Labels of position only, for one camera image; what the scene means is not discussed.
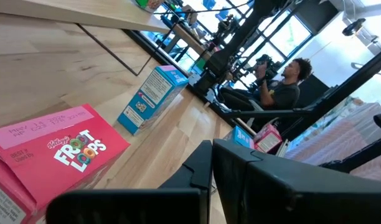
red cereal box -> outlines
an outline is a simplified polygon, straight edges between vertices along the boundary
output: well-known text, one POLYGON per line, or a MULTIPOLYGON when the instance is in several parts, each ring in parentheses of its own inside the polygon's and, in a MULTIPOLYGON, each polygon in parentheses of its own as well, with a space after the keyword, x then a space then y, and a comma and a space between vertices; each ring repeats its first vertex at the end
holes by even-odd
POLYGON ((128 146, 89 105, 0 128, 0 223, 45 223, 52 199, 95 186, 128 146))
POLYGON ((257 133, 254 141, 256 150, 268 153, 282 142, 282 137, 272 124, 267 124, 257 133))

small box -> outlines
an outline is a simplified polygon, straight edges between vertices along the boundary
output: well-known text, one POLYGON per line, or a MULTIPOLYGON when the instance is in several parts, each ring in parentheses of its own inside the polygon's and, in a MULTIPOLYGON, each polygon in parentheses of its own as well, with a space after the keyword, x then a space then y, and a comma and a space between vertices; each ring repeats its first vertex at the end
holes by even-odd
POLYGON ((119 115, 118 122, 131 134, 149 128, 187 84, 188 79, 174 66, 156 67, 119 115))
POLYGON ((254 141, 256 142, 255 149, 265 153, 276 153, 271 150, 282 143, 282 137, 272 124, 267 124, 257 133, 254 141))
POLYGON ((0 223, 45 223, 52 199, 94 187, 128 146, 89 105, 0 128, 0 223))
POLYGON ((164 0, 136 0, 136 2, 142 9, 148 12, 154 12, 161 6, 164 0))
POLYGON ((234 129, 224 137, 224 140, 229 140, 235 144, 254 149, 254 141, 252 137, 238 126, 234 127, 234 129))

curly hair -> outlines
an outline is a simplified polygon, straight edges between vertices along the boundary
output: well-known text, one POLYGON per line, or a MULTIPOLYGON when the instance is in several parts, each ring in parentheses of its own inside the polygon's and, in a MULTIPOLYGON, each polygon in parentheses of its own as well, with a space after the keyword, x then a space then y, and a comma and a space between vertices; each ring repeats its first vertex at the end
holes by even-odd
POLYGON ((313 66, 309 59, 296 58, 294 60, 300 67, 300 73, 298 74, 298 80, 303 81, 313 74, 313 66))

froot loops logo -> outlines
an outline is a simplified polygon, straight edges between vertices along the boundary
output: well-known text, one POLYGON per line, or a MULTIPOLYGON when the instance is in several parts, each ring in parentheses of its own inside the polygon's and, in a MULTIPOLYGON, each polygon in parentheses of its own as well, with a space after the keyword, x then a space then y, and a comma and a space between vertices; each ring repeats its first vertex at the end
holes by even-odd
POLYGON ((100 140, 92 137, 89 130, 84 130, 75 139, 71 139, 69 144, 63 145, 55 153, 54 158, 66 166, 72 166, 80 172, 84 172, 99 151, 105 150, 106 146, 100 140))

shelf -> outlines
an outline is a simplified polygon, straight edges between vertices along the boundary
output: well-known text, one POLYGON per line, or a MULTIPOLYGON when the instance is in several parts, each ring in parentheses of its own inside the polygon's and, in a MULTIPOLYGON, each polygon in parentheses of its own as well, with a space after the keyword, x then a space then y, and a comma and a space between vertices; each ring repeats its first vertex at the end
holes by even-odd
POLYGON ((0 13, 129 30, 169 31, 133 0, 0 0, 0 13))

